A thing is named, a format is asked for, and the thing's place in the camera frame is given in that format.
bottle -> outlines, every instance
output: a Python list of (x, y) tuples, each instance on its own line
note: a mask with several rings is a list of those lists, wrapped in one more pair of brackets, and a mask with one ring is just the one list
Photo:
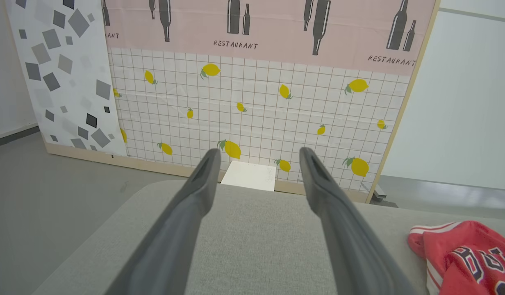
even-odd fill
[(311, 20), (311, 15), (313, 14), (313, 2), (314, 0), (305, 0), (305, 9), (303, 10), (303, 30), (307, 31), (307, 25)]
[(165, 42), (170, 42), (169, 28), (171, 26), (171, 0), (158, 0), (159, 4), (159, 20), (163, 26), (165, 34)]
[(416, 20), (413, 21), (413, 24), (411, 25), (409, 32), (407, 32), (406, 41), (404, 43), (404, 49), (403, 49), (405, 52), (411, 50), (411, 45), (413, 44), (413, 38), (415, 38), (415, 25)]
[(329, 9), (331, 8), (331, 1), (329, 0), (317, 0), (316, 2), (316, 15), (314, 16), (314, 45), (313, 45), (313, 55), (318, 55), (318, 49), (320, 49), (320, 43), (322, 43), (323, 36), (325, 35), (325, 29), (327, 28), (327, 20), (329, 18)]
[(109, 10), (107, 9), (107, 4), (103, 0), (103, 24), (110, 26)]
[(154, 19), (154, 10), (156, 9), (156, 2), (155, 2), (155, 0), (149, 0), (149, 8), (151, 9), (152, 19)]
[(408, 0), (402, 0), (402, 5), (396, 13), (395, 18), (393, 18), (391, 32), (389, 33), (389, 39), (387, 40), (387, 49), (398, 50), (400, 48), (400, 43), (402, 42), (402, 36), (404, 35), (404, 29), (407, 22), (407, 2)]
[(240, 33), (240, 0), (229, 0), (227, 3), (227, 33)]
[(249, 35), (251, 25), (251, 15), (249, 14), (249, 3), (245, 4), (245, 14), (243, 15), (242, 34)]

lemon print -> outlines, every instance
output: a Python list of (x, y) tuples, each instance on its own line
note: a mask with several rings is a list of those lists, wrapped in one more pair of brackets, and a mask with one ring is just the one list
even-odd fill
[(244, 108), (244, 107), (243, 107), (243, 104), (241, 104), (241, 103), (239, 103), (239, 102), (236, 104), (236, 108), (237, 108), (237, 109), (238, 109), (238, 111), (240, 111), (240, 112), (247, 112), (247, 109), (246, 109), (246, 108)]
[(123, 142), (127, 143), (127, 133), (125, 133), (125, 130), (121, 129), (121, 136), (123, 136)]
[(218, 75), (220, 69), (218, 69), (218, 66), (215, 64), (207, 64), (203, 67), (200, 77), (205, 77), (208, 78), (207, 75), (210, 75), (211, 77), (214, 77), (215, 75)]
[(280, 169), (285, 172), (289, 172), (291, 169), (290, 163), (284, 159), (276, 159), (275, 163), (276, 163), (276, 165), (280, 165)]
[(172, 155), (172, 148), (168, 144), (160, 142), (156, 146), (159, 147), (167, 155)]
[(320, 128), (318, 128), (318, 132), (316, 134), (318, 134), (319, 136), (322, 135), (323, 133), (325, 132), (325, 125), (322, 124), (320, 125)]
[(115, 97), (121, 97), (120, 93), (118, 92), (117, 89), (112, 88), (112, 92), (114, 92)]
[(223, 151), (223, 148), (225, 148), (225, 152), (229, 157), (234, 158), (234, 159), (240, 159), (241, 156), (241, 150), (240, 147), (235, 144), (232, 141), (229, 140), (220, 140), (217, 144), (219, 145), (220, 149)]
[(384, 123), (382, 120), (378, 120), (378, 123), (376, 124), (378, 128), (380, 129), (387, 129), (387, 125)]
[(369, 87), (369, 85), (367, 85), (367, 82), (365, 82), (365, 80), (363, 80), (363, 79), (356, 79), (356, 80), (352, 81), (351, 83), (349, 83), (349, 85), (346, 87), (346, 89), (344, 90), (344, 92), (346, 94), (348, 92), (352, 93), (352, 91), (354, 91), (354, 92), (362, 92), (362, 91), (366, 90), (368, 87)]
[(157, 84), (156, 79), (149, 71), (145, 71), (145, 80), (147, 80), (150, 84)]
[(347, 158), (342, 164), (346, 164), (347, 167), (351, 166), (351, 171), (358, 176), (365, 177), (367, 172), (369, 172), (369, 165), (367, 162), (360, 158)]
[(282, 95), (284, 99), (292, 99), (292, 95), (291, 92), (289, 92), (289, 88), (287, 88), (287, 86), (285, 86), (284, 84), (282, 84), (282, 86), (280, 87), (280, 95)]

gray table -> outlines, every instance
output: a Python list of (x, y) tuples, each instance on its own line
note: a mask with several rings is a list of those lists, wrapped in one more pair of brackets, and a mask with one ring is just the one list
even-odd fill
[[(134, 194), (34, 294), (103, 294), (182, 185), (163, 181)], [(477, 220), (505, 237), (505, 220), (355, 205), (418, 294), (427, 294), (425, 262), (407, 245), (411, 226)], [(336, 294), (320, 220), (305, 196), (219, 184), (185, 294)]]

red jersey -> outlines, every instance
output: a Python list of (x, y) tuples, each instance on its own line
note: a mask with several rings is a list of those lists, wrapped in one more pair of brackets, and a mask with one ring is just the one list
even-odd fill
[(408, 243), (427, 262), (430, 295), (505, 295), (505, 238), (480, 222), (414, 226)]

white grid wallpaper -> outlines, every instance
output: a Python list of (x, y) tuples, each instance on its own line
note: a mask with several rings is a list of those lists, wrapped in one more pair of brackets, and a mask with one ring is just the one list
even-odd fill
[[(231, 140), (241, 148), (240, 161), (275, 166), (285, 159), (291, 170), (278, 168), (277, 179), (301, 183), (298, 153), (307, 146), (340, 187), (360, 192), (371, 188), (409, 83), (401, 75), (203, 54), (109, 48), (108, 56), (130, 157), (194, 167), (217, 142)], [(202, 79), (207, 63), (221, 72)], [(146, 70), (156, 85), (145, 80)], [(346, 95), (357, 78), (369, 88)], [(292, 99), (281, 97), (282, 84)], [(238, 102), (247, 112), (238, 111)], [(388, 128), (379, 129), (378, 120)], [(321, 124), (326, 129), (318, 136)], [(236, 160), (225, 151), (221, 156), (221, 170)], [(347, 157), (369, 163), (366, 177), (342, 165)]]

